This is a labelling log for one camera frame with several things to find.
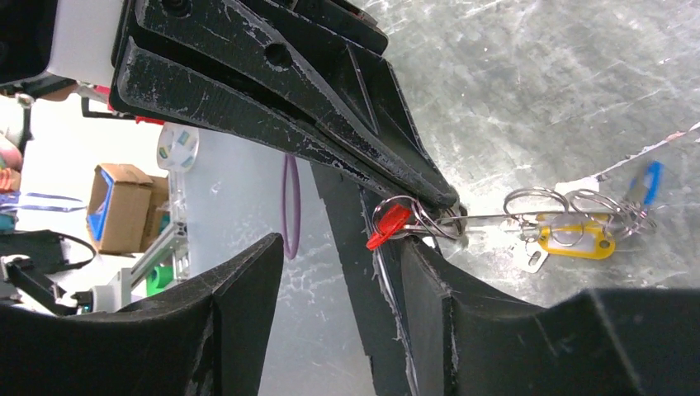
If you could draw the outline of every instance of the metal tabletop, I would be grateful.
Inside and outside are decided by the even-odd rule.
[[[385,56],[423,142],[471,213],[499,213],[515,188],[580,180],[603,180],[600,191],[619,198],[644,157],[665,165],[657,234],[608,260],[550,257],[529,274],[513,265],[512,240],[493,233],[466,250],[445,243],[449,262],[545,306],[586,287],[700,285],[698,2],[355,3],[389,34]],[[282,154],[201,138],[185,180],[195,274],[280,229]],[[260,394],[373,394],[308,163],[300,173],[300,256],[283,274]]]

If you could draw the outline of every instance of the red object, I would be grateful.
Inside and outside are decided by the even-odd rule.
[[[379,246],[388,241],[392,235],[402,229],[411,217],[411,211],[401,205],[394,205],[379,220],[377,232],[373,233],[367,241],[367,248],[376,250]]]
[[[95,86],[95,92],[104,93],[106,95],[109,95],[110,88],[97,85],[97,86]],[[112,107],[109,103],[107,103],[107,109],[109,109],[109,111],[114,111],[114,107]],[[156,124],[156,125],[165,124],[165,121],[156,120],[154,118],[149,118],[149,117],[141,117],[141,116],[137,115],[136,116],[136,124],[140,123],[141,121],[143,121],[147,124]]]

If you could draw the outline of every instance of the blue plastic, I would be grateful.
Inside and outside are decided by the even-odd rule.
[[[96,242],[100,242],[102,240],[102,233],[105,230],[107,209],[109,209],[111,199],[111,191],[114,187],[114,179],[112,179],[111,176],[109,176],[104,170],[102,170],[101,174],[102,178],[105,179],[105,183],[107,184],[107,193],[105,194],[105,200],[104,203],[100,205],[102,207],[102,210],[87,215],[87,225],[90,227],[92,237],[95,239]]]
[[[652,161],[649,163],[649,167],[646,169],[644,176],[644,186],[647,189],[646,196],[644,197],[644,206],[649,206],[656,200],[656,194],[659,192],[659,186],[661,185],[661,173],[664,170],[664,165],[658,161]],[[636,184],[636,177],[632,179],[630,188],[633,188]]]

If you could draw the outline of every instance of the white floor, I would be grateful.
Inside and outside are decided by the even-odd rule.
[[[91,109],[100,110],[99,104]],[[83,118],[80,97],[63,102],[38,101],[32,109],[31,131],[35,136],[26,148],[21,190],[90,199],[95,166],[99,163],[131,163],[150,175],[164,176],[155,162],[160,126],[126,120]],[[0,130],[21,128],[21,109],[12,99],[0,97]],[[85,211],[71,214],[22,211],[17,229],[52,229],[89,241]],[[82,247],[70,252],[71,261],[88,256]],[[106,284],[134,258],[99,256],[81,271],[56,276],[66,290],[86,290]],[[136,290],[143,295],[144,290]]]

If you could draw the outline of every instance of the gray floor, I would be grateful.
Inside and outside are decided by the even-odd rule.
[[[510,241],[473,238],[449,261],[521,299],[552,305],[594,286],[700,285],[700,2],[371,0],[428,151],[471,213],[499,213],[525,186],[606,172],[622,197],[639,159],[665,165],[659,232],[608,260],[513,266]],[[669,136],[677,139],[663,144]]]
[[[605,171],[621,196],[638,153],[666,166],[659,232],[603,262],[550,257],[527,274],[500,235],[449,261],[519,298],[552,305],[593,286],[698,286],[700,9],[695,2],[373,0],[386,53],[438,166],[472,213],[496,213],[514,188]],[[229,167],[221,167],[222,161]],[[371,394],[324,207],[301,164],[300,257],[286,264],[261,395]],[[281,154],[202,135],[187,174],[192,265],[222,262],[279,229]]]

